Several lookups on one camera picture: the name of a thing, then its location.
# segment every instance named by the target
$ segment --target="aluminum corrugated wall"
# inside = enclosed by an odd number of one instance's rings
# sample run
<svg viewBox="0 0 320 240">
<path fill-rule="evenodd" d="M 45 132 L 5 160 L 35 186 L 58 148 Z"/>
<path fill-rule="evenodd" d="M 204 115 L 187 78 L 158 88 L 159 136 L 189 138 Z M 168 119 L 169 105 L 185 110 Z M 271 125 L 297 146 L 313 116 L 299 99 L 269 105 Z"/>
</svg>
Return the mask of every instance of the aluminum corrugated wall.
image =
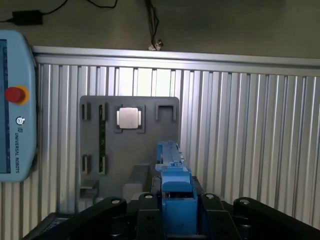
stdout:
<svg viewBox="0 0 320 240">
<path fill-rule="evenodd" d="M 1 239 L 19 239 L 50 212 L 77 211 L 83 95 L 179 98 L 180 147 L 207 192 L 258 199 L 320 228 L 319 68 L 170 54 L 36 55 L 38 160 L 26 181 L 0 184 Z"/>
</svg>

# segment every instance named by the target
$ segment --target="gray wall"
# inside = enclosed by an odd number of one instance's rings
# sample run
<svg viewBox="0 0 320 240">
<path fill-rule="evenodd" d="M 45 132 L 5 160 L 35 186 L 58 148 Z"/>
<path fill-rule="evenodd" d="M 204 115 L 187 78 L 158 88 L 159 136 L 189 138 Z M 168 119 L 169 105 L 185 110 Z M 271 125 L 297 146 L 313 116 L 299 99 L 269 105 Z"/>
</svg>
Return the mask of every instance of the gray wall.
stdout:
<svg viewBox="0 0 320 240">
<path fill-rule="evenodd" d="M 114 0 L 96 0 L 113 4 Z M 54 9 L 63 0 L 1 1 L 1 19 L 14 10 Z M 319 0 L 155 0 L 165 51 L 320 58 Z M 145 50 L 150 45 L 144 0 L 99 9 L 69 0 L 42 26 L 17 27 L 41 46 Z"/>
</svg>

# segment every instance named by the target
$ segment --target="blue plastic component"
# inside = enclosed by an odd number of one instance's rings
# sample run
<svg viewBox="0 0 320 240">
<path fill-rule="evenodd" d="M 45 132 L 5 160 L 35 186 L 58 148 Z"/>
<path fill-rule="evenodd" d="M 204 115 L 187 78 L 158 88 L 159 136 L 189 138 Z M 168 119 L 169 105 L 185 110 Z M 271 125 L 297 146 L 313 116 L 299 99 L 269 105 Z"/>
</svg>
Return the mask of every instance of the blue plastic component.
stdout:
<svg viewBox="0 0 320 240">
<path fill-rule="evenodd" d="M 191 170 L 174 141 L 157 146 L 155 169 L 161 172 L 162 217 L 166 234 L 197 234 L 198 196 Z"/>
<path fill-rule="evenodd" d="M 28 177 L 37 146 L 36 73 L 30 46 L 16 31 L 0 30 L 0 182 Z M 9 87 L 24 87 L 25 104 L 8 102 Z M 17 119 L 24 119 L 19 125 Z"/>
</svg>

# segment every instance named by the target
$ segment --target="power adapter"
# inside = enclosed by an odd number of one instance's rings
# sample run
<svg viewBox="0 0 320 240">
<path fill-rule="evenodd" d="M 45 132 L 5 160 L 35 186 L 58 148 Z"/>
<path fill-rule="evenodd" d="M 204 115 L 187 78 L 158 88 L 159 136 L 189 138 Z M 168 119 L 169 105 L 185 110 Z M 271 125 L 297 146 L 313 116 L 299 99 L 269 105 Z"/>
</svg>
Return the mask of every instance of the power adapter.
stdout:
<svg viewBox="0 0 320 240">
<path fill-rule="evenodd" d="M 7 22 L 13 23 L 17 26 L 42 25 L 43 13 L 39 10 L 30 11 L 13 11 L 12 18 Z"/>
</svg>

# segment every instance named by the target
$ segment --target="red button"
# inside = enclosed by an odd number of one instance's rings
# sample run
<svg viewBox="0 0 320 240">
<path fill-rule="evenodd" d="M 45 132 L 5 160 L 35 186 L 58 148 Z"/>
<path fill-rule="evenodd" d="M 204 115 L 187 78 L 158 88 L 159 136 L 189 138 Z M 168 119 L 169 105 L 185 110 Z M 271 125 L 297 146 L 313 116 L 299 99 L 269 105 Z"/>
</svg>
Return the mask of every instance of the red button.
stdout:
<svg viewBox="0 0 320 240">
<path fill-rule="evenodd" d="M 25 99 L 25 96 L 25 91 L 15 86 L 8 87 L 5 90 L 5 99 L 11 103 L 18 104 Z"/>
</svg>

